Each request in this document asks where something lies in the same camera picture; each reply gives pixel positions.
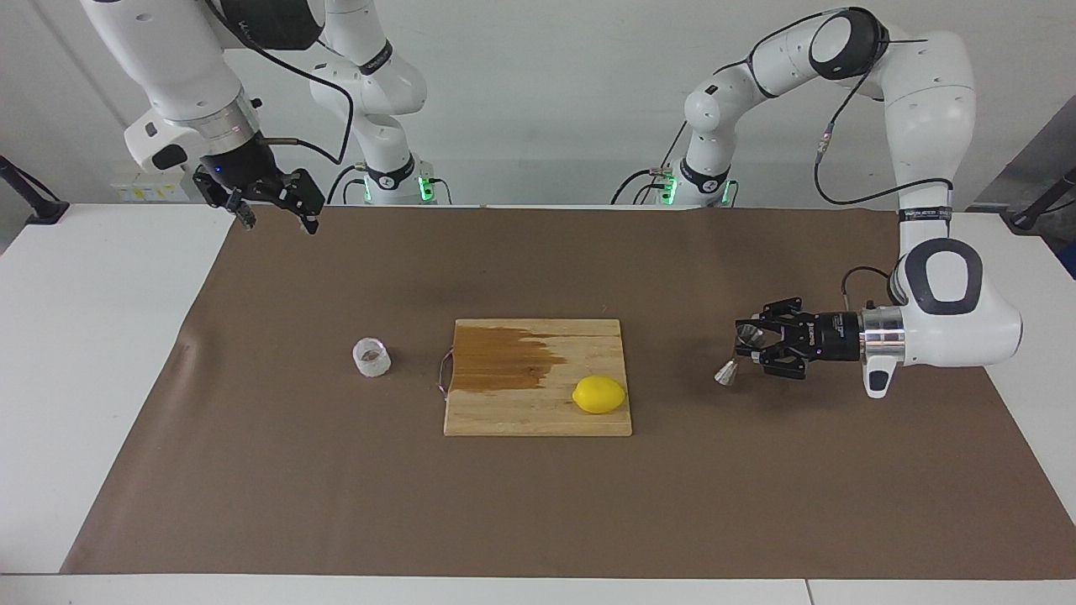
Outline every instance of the cutting board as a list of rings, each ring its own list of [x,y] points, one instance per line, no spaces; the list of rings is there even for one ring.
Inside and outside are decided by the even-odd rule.
[[[456,320],[444,434],[631,435],[627,400],[601,414],[571,400],[591,375],[627,389],[620,320]]]

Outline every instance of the white wall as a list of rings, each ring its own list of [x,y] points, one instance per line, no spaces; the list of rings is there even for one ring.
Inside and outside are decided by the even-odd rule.
[[[378,8],[397,52],[429,83],[427,107],[402,118],[412,146],[450,181],[457,203],[603,203],[624,175],[661,159],[684,96],[704,76],[741,58],[768,31],[833,4],[379,0]],[[973,200],[1076,89],[1076,72],[1059,67],[1076,65],[1072,0],[867,4],[909,33],[948,28],[967,42],[979,121],[957,178],[959,205]],[[141,113],[144,95],[73,0],[4,0],[0,28],[0,149],[16,155],[14,140],[27,168],[39,168],[57,188],[77,185],[66,192],[103,199],[107,163],[126,158],[119,123]],[[49,57],[49,73],[31,53]],[[326,56],[321,48],[284,55],[307,67]],[[246,51],[229,51],[228,61],[251,96],[266,101],[267,135],[337,147],[341,125],[309,100],[303,81]],[[12,87],[26,102],[9,103]],[[843,95],[813,82],[745,117],[733,168],[740,205],[825,206],[810,184],[810,166]],[[9,132],[11,123],[20,126],[17,135]],[[49,146],[63,150],[62,159],[46,153]],[[336,172],[302,150],[278,156],[282,168],[310,168],[323,187]],[[350,159],[359,158],[356,149]],[[892,183],[879,103],[851,103],[823,172],[838,196]]]

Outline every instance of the white table surface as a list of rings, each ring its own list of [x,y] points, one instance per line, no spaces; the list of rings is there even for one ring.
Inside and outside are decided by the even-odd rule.
[[[83,205],[57,226],[26,228],[0,255],[0,573],[13,574],[0,577],[0,604],[1076,603],[1076,580],[53,575],[229,225],[201,206]],[[1076,371],[1064,347],[1076,336],[1076,282],[1037,238],[1010,235],[996,216],[959,214],[953,235],[1023,314],[1019,353],[989,374],[1074,516]]]

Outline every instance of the brown tablecloth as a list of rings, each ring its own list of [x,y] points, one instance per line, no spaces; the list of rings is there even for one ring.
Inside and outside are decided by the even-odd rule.
[[[846,269],[895,254],[895,217],[860,210],[329,209],[308,237],[264,209],[63,572],[1076,577],[1076,530],[983,370],[898,368],[881,400],[851,363],[713,382],[734,319],[837,310]],[[454,320],[487,316],[619,318],[635,435],[443,437],[438,363]],[[365,336],[388,375],[356,371]]]

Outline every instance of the lemon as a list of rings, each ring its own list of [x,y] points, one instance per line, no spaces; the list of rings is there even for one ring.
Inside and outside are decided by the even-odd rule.
[[[608,376],[587,376],[571,392],[571,400],[591,413],[610,412],[619,408],[626,397],[624,388]]]

